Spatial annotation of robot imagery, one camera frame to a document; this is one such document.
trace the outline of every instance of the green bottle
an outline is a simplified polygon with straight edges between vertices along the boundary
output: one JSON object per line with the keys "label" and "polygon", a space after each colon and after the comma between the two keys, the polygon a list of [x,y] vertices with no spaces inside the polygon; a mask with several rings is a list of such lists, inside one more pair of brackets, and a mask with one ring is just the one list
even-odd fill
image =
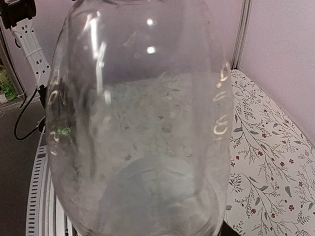
{"label": "green bottle", "polygon": [[7,74],[6,69],[2,65],[0,65],[0,87],[5,95],[5,98],[8,101],[16,98],[16,93],[12,85],[12,81]]}

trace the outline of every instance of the green object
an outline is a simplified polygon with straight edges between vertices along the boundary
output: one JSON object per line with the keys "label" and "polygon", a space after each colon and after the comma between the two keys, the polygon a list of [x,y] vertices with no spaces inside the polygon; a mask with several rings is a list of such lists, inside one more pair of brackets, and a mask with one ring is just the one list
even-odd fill
{"label": "green object", "polygon": [[3,66],[0,66],[0,87],[8,101],[16,98],[15,89],[12,85],[12,81]]}
{"label": "green object", "polygon": [[71,132],[71,128],[58,128],[57,134],[62,134],[62,135],[67,135],[68,133]]}

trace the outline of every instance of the white rack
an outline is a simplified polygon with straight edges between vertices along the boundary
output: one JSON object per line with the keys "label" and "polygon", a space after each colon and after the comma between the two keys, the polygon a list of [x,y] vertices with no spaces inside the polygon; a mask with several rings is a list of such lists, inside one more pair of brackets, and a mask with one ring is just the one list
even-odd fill
{"label": "white rack", "polygon": [[31,175],[26,236],[80,236],[56,197],[43,134],[39,140]]}

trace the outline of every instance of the floral tablecloth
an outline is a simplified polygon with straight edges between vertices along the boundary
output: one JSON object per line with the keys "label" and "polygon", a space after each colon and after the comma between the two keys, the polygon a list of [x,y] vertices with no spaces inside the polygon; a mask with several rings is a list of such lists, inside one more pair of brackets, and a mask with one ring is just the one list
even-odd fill
{"label": "floral tablecloth", "polygon": [[281,108],[232,71],[234,123],[225,221],[246,236],[315,236],[315,157]]}

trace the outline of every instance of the table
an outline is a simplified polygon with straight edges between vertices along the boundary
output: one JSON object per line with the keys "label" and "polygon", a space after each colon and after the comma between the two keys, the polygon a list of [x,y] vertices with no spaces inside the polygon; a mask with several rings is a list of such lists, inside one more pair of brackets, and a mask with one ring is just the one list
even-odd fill
{"label": "table", "polygon": [[[244,73],[233,70],[231,79],[235,114],[226,223],[241,236],[315,236],[312,145]],[[27,236],[76,235],[55,197],[42,137],[27,214]],[[222,236],[234,235],[223,226]]]}

